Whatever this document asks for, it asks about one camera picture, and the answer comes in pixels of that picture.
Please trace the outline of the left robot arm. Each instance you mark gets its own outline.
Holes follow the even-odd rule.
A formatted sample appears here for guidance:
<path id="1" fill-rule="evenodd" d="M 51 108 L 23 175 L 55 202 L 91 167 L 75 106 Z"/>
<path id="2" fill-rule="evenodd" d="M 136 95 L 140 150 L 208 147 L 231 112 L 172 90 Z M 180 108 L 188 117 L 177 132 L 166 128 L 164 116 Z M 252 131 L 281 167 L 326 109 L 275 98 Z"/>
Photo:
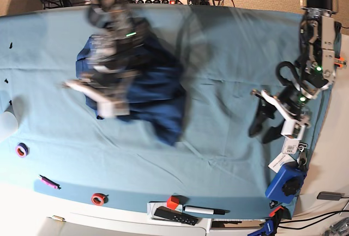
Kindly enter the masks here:
<path id="1" fill-rule="evenodd" d="M 264 134 L 264 144 L 281 136 L 300 141 L 310 126 L 310 116 L 303 108 L 333 84 L 338 68 L 346 66 L 346 61 L 335 52 L 341 24 L 333 19 L 333 0 L 300 0 L 300 7 L 304 10 L 299 25 L 300 55 L 293 63 L 279 63 L 275 70 L 284 89 L 277 95 L 266 90 L 251 92 L 259 103 L 248 130 L 250 137 L 258 135 L 264 122 L 274 119 L 276 112 L 283 117 L 278 126 L 270 127 Z"/>

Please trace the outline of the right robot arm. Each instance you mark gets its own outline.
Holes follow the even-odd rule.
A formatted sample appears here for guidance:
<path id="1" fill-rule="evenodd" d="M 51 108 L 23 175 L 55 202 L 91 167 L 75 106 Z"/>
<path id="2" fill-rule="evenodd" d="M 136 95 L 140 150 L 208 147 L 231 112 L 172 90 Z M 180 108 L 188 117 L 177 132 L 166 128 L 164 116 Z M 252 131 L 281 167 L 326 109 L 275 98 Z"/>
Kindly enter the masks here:
<path id="1" fill-rule="evenodd" d="M 135 18 L 127 0 L 85 0 L 89 23 L 101 29 L 91 37 L 88 71 L 64 86 L 83 93 L 95 102 L 101 118 L 127 116 L 127 93 L 139 74 L 135 69 L 144 62 L 134 51 L 143 45 L 149 32 L 148 22 Z"/>

